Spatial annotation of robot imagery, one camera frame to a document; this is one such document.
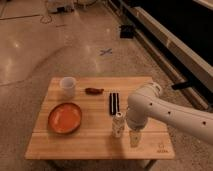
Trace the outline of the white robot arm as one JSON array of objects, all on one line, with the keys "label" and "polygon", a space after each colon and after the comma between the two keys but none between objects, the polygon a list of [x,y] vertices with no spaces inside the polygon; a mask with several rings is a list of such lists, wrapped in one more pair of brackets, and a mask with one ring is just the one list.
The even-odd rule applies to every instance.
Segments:
[{"label": "white robot arm", "polygon": [[143,129],[151,117],[213,145],[213,113],[162,100],[161,94],[162,88],[156,82],[129,94],[126,123],[130,129]]}]

